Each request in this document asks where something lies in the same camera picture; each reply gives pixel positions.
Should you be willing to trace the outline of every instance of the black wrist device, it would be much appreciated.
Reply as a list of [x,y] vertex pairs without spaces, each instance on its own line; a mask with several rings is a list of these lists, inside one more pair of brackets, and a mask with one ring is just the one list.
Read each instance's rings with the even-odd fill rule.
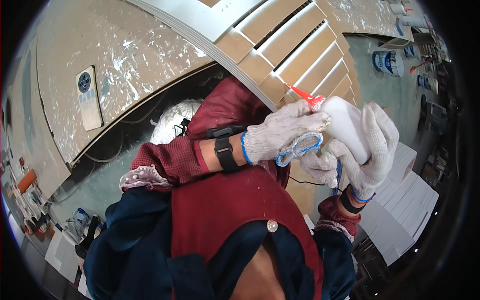
[[340,195],[340,202],[342,203],[343,207],[346,210],[348,210],[349,212],[351,212],[353,214],[358,214],[365,207],[365,205],[360,207],[360,208],[356,208],[350,203],[350,200],[348,199],[348,195],[347,195],[347,190],[348,190],[349,186],[350,185],[348,185],[347,188],[345,188],[343,190],[342,194]]
[[216,138],[215,155],[225,172],[231,173],[240,170],[233,158],[232,145],[230,145],[228,138],[243,131],[245,131],[245,128],[242,125],[207,130],[207,137]]

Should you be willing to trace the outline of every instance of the gold button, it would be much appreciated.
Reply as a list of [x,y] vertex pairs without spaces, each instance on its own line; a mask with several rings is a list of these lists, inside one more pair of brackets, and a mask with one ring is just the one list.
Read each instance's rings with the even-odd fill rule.
[[267,229],[269,232],[275,232],[278,229],[278,223],[274,220],[268,220]]

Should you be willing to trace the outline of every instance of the black wristband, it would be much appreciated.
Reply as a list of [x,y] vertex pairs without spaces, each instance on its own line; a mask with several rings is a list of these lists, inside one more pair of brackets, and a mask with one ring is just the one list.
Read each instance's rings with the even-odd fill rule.
[[240,170],[237,162],[233,158],[232,145],[228,140],[228,136],[218,137],[215,141],[215,155],[218,157],[220,164],[225,172],[231,173]]
[[350,203],[350,200],[348,199],[347,190],[348,190],[348,186],[346,189],[343,190],[342,194],[340,195],[340,202],[342,203],[343,207],[346,210],[348,210],[353,214],[358,214],[365,207],[365,205],[360,208],[354,207],[352,203]]

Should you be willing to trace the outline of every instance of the plaid sleeve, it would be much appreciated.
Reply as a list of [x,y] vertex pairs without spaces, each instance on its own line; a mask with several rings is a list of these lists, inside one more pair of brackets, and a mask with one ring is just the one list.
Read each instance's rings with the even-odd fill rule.
[[336,205],[339,197],[340,195],[328,197],[318,205],[320,219],[315,226],[315,230],[330,229],[342,232],[350,242],[353,242],[357,235],[357,224],[360,223],[361,217],[360,214],[350,217],[340,212]]
[[193,182],[207,173],[199,141],[180,136],[169,144],[145,143],[140,146],[130,172],[120,179],[120,189],[126,191],[146,186],[158,192],[169,192],[173,187]]

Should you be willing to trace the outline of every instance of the gloved hand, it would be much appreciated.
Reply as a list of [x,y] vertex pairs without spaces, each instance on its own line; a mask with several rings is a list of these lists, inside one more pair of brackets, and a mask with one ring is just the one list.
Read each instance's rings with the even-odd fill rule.
[[320,184],[325,184],[331,188],[336,187],[338,185],[336,157],[328,152],[317,157],[315,152],[314,150],[307,151],[300,158],[300,167]]
[[367,163],[359,165],[348,147],[336,139],[330,142],[329,151],[340,158],[356,197],[368,200],[392,168],[398,130],[387,114],[373,101],[363,107],[361,123],[372,152]]
[[247,128],[242,138],[247,162],[256,165],[261,160],[273,159],[293,139],[307,132],[322,132],[329,123],[327,114],[312,114],[304,99],[287,104],[268,115],[262,124]]

